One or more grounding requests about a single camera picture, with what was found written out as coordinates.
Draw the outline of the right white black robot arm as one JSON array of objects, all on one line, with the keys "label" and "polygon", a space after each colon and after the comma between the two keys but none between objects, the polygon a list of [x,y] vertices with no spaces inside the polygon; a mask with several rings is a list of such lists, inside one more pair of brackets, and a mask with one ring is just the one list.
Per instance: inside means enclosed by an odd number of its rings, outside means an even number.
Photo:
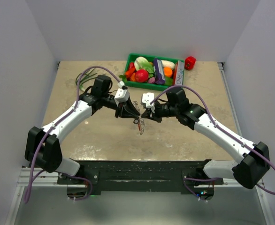
[{"label": "right white black robot arm", "polygon": [[141,104],[145,111],[142,118],[161,122],[162,118],[176,117],[191,130],[203,134],[224,149],[232,161],[207,162],[198,170],[199,183],[207,184],[214,178],[235,179],[240,185],[252,189],[270,169],[268,146],[249,141],[218,122],[204,107],[189,102],[181,87],[166,92],[167,102],[159,103],[153,93],[144,93]]}]

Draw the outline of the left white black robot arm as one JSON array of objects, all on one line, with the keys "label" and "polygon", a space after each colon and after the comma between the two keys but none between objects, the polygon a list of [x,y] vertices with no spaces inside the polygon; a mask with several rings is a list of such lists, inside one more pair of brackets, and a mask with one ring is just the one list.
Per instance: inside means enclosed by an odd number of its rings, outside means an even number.
[{"label": "left white black robot arm", "polygon": [[74,104],[53,122],[42,128],[33,127],[29,130],[25,159],[32,166],[38,166],[52,173],[68,174],[68,179],[74,184],[84,180],[84,172],[80,164],[70,158],[64,158],[61,143],[66,136],[81,122],[95,114],[102,107],[115,111],[115,117],[138,120],[140,113],[130,99],[130,93],[119,83],[115,95],[110,93],[112,80],[106,75],[96,77],[94,84],[79,95]]}]

